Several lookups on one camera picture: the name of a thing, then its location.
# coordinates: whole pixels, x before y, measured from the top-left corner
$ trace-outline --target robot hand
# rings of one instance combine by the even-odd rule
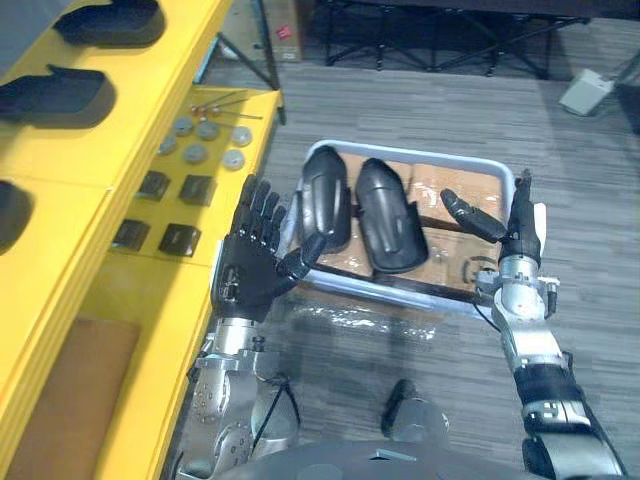
[[[253,175],[242,187],[211,289],[218,317],[264,321],[274,298],[291,290],[324,249],[324,237],[314,235],[278,261],[285,209],[275,208],[280,196],[269,193],[270,188],[269,182],[258,183]]]

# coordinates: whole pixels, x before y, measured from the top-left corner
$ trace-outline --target black foot pad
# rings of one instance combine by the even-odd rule
[[[405,378],[398,380],[396,386],[393,387],[389,400],[387,400],[387,405],[382,414],[382,421],[380,422],[380,430],[382,430],[382,434],[385,437],[391,437],[391,427],[393,427],[393,422],[396,420],[400,403],[403,400],[416,398],[417,396],[418,391],[411,380]]]

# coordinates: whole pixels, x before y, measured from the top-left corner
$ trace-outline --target cable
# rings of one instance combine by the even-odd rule
[[[267,415],[265,415],[264,420],[262,421],[262,425],[260,425],[260,428],[258,429],[256,438],[253,440],[254,450],[256,448],[256,445],[258,445],[260,438],[262,438],[262,435],[264,434],[265,429],[267,428],[267,424],[269,423],[269,420],[271,419],[271,415],[273,415],[273,412],[275,411],[276,406],[278,405],[278,400],[280,400],[280,396],[282,395],[282,392],[286,393],[287,396],[289,397],[289,400],[291,400],[291,406],[293,407],[293,412],[296,416],[296,422],[298,423],[298,426],[300,426],[300,410],[298,408],[298,402],[296,402],[296,397],[293,395],[293,391],[291,390],[289,379],[287,377],[280,376],[272,380],[267,380],[267,382],[271,383],[272,385],[277,385],[278,383],[280,383],[280,388],[278,389],[276,396],[271,402],[271,406],[269,407],[269,411],[267,412]]]
[[[487,322],[491,328],[493,328],[498,333],[502,333],[500,332],[500,329],[498,328],[498,326],[495,323],[493,323],[491,320],[489,320],[487,316],[484,313],[482,313],[482,311],[480,311],[480,308],[478,308],[478,305],[476,305],[475,303],[472,303],[472,305],[473,305],[473,308],[476,309],[476,312],[478,312],[478,315],[480,315],[482,319],[485,322]]]
[[[564,350],[562,352],[562,355],[567,360],[567,367],[569,368],[569,373],[571,374],[571,377],[573,378],[574,383],[576,385],[578,385],[578,383],[576,382],[576,377],[575,377],[575,375],[573,373],[573,353]],[[585,397],[584,390],[582,390],[582,388],[580,386],[578,386],[578,388],[580,390],[580,396],[582,397],[582,406],[584,408],[585,413],[587,414],[587,418],[591,422],[591,427],[593,428],[593,432],[594,432],[595,436],[602,443],[607,445],[607,447],[609,447],[609,450],[611,451],[611,453],[615,457],[616,461],[618,462],[618,466],[620,467],[620,470],[622,471],[622,475],[625,476],[625,477],[628,476],[629,472],[627,471],[627,467],[624,465],[624,463],[622,463],[622,458],[620,458],[620,455],[618,455],[618,451],[613,446],[613,443],[611,443],[611,439],[607,435],[607,432],[605,432],[602,424],[600,423],[600,421],[596,417],[596,414],[593,413],[593,410],[591,410],[591,407],[587,403],[587,399]]]
[[[276,405],[278,405],[278,400],[280,400],[280,395],[282,395],[282,392],[285,389],[285,385],[286,384],[284,383],[280,385],[280,388],[278,389],[278,393],[276,393],[276,396],[273,399],[273,402],[271,402],[271,406],[269,407],[269,411],[267,412],[267,415],[264,417],[264,420],[262,421],[262,425],[260,425],[260,428],[258,429],[256,438],[253,440],[254,450],[256,449],[256,445],[258,445],[258,442],[260,441],[260,438],[264,433],[264,429],[267,428],[267,424],[269,423],[269,419],[271,418],[271,415],[273,415],[273,411],[276,409]]]

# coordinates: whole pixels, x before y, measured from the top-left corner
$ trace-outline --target metal washer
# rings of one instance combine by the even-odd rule
[[[229,170],[240,170],[244,166],[244,155],[240,150],[228,150],[222,156],[222,164]]]
[[[237,147],[246,147],[251,143],[251,130],[247,127],[236,127],[231,134],[231,141]]]
[[[193,120],[191,117],[180,117],[173,122],[173,130],[179,137],[186,137],[193,131]]]
[[[178,146],[178,139],[173,134],[169,134],[164,137],[164,140],[158,147],[158,151],[156,152],[158,155],[169,155],[172,153],[176,147]]]
[[[199,143],[189,145],[182,152],[182,158],[184,161],[192,165],[204,162],[207,159],[207,155],[207,149]]]
[[[214,140],[219,132],[218,125],[209,121],[200,122],[196,127],[196,135],[200,140]]]

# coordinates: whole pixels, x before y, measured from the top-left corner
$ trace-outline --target yellow shelf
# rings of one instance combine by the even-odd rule
[[[73,47],[47,30],[3,78],[45,74],[47,63],[95,69],[106,73],[117,97],[91,129],[0,125],[0,178],[22,185],[36,202],[23,236],[0,256],[0,303],[10,319],[0,341],[0,477],[231,0],[160,3],[166,29],[150,47]]]
[[[192,103],[216,98],[232,89],[193,87],[178,116],[188,115]],[[279,92],[239,91],[248,100],[234,110],[262,116],[262,120],[220,116],[216,121],[251,129],[253,141],[241,148],[246,162],[230,171],[220,162],[230,145],[231,129],[223,127],[214,141],[195,135],[178,138],[177,150],[156,157],[151,169],[171,180],[158,202],[136,198],[126,218],[150,226],[138,252],[110,251],[85,302],[84,314],[135,323],[141,338],[127,372],[116,412],[103,447],[96,478],[154,479],[160,473],[166,449],[187,386],[192,364],[210,313],[211,266],[228,232],[246,176],[260,165],[277,106]],[[199,165],[187,164],[182,150],[191,143],[209,152]],[[178,194],[187,174],[209,175],[217,187],[211,205],[184,204]],[[201,231],[193,257],[172,257],[157,250],[168,223],[192,225]]]

